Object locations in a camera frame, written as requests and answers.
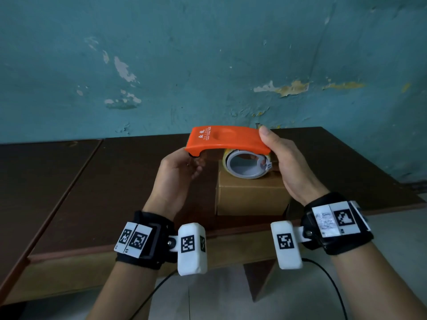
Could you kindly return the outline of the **black right wristband with markers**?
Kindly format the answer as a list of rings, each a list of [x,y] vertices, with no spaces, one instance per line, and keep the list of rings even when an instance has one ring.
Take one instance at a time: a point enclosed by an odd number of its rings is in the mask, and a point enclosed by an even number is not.
[[[355,201],[331,192],[304,206],[301,218],[302,245],[310,250],[323,248],[337,256],[361,247],[374,239],[371,228]]]

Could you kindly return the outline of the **black left wristband with markers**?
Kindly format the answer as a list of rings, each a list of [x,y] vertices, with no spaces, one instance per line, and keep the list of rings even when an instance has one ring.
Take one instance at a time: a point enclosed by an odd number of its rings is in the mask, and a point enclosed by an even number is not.
[[[138,210],[126,223],[115,245],[116,261],[159,270],[164,263],[177,263],[178,253],[171,252],[169,238],[175,234],[168,218]]]

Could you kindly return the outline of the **person's right hand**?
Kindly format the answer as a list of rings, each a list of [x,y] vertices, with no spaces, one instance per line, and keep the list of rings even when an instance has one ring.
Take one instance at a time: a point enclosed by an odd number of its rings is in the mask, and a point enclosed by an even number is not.
[[[289,139],[282,138],[282,141],[284,143],[284,155],[277,157],[278,167],[284,186],[292,198],[306,206],[330,193],[313,173],[296,144]]]

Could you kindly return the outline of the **person's left forearm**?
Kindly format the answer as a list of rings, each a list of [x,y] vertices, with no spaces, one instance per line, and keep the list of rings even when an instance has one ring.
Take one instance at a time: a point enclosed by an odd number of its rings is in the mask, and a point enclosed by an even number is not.
[[[155,288],[158,270],[115,262],[86,320],[129,320]]]

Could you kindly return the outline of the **person's right forearm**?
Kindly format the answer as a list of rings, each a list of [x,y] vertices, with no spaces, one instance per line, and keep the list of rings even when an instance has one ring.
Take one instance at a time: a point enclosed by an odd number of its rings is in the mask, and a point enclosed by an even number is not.
[[[427,320],[427,306],[373,242],[331,260],[354,320]]]

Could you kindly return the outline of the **person's left hand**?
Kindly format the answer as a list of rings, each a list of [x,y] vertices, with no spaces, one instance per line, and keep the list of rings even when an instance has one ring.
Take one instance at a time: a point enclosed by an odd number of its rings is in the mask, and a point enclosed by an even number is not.
[[[184,206],[192,182],[185,180],[185,158],[188,156],[189,153],[180,148],[163,158],[143,212],[174,220]]]

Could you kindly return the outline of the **clear packing tape roll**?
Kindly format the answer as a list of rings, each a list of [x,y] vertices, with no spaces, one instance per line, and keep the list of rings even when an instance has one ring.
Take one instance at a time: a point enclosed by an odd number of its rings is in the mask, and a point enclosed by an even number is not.
[[[258,179],[272,169],[270,155],[255,154],[247,150],[227,149],[222,158],[223,168],[241,179]]]

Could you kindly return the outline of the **brown wooden table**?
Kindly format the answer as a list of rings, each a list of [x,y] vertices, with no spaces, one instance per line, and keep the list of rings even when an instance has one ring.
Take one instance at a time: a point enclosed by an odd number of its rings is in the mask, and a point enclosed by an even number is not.
[[[0,305],[100,139],[0,145]]]
[[[162,158],[187,139],[187,134],[100,139],[1,305],[102,286],[115,262],[113,247],[120,230],[143,207]],[[211,161],[191,186],[175,224],[204,226],[209,269],[243,264],[256,300],[275,267],[270,223],[281,215],[216,215],[221,156],[221,152],[209,154]]]

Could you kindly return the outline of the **brown cardboard box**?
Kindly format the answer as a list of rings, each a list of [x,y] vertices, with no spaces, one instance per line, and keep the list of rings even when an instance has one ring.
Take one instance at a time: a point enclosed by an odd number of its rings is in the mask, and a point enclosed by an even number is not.
[[[216,214],[222,216],[283,215],[291,202],[280,172],[257,179],[231,175],[218,161]]]

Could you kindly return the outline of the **black wristband with markers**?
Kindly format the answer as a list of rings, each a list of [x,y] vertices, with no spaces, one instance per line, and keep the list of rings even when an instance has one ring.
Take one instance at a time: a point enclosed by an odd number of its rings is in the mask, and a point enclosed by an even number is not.
[[[116,261],[159,270],[164,263],[177,263],[178,253],[171,252],[169,238],[175,234],[168,218],[138,210],[126,223],[115,245]]]
[[[323,248],[337,256],[361,247],[374,239],[371,228],[355,201],[331,192],[304,206],[301,218],[302,245],[310,250]]]

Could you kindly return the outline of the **orange tape dispenser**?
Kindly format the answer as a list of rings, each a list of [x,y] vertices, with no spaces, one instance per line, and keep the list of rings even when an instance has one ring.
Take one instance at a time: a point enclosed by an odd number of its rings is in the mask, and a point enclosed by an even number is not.
[[[205,150],[245,150],[254,154],[269,155],[271,150],[261,140],[254,128],[208,125],[194,127],[189,134],[185,150],[193,157],[199,157]]]

